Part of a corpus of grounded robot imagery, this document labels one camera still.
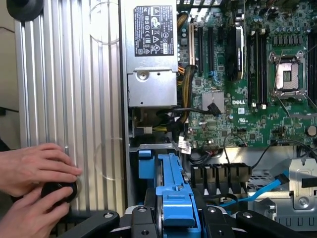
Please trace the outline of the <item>person's right hand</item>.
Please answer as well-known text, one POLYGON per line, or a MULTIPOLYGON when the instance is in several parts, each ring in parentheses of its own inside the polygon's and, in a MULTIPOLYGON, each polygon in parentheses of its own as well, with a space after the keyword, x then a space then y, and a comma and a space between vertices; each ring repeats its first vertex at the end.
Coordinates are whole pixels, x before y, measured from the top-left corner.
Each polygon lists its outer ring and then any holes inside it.
POLYGON ((0 221, 2 238, 48 238, 54 226, 69 211, 69 203, 55 204, 72 194, 63 187, 45 197, 38 187, 15 202, 0 221))

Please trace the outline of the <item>person's left hand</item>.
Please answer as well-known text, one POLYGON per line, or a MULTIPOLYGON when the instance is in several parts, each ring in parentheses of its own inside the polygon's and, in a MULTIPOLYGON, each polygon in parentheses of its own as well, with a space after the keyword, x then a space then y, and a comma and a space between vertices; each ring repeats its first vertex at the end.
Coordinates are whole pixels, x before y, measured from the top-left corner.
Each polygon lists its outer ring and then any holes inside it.
POLYGON ((75 182, 81 173, 54 143, 0 153, 0 190, 14 197, 26 195, 41 183, 75 182))

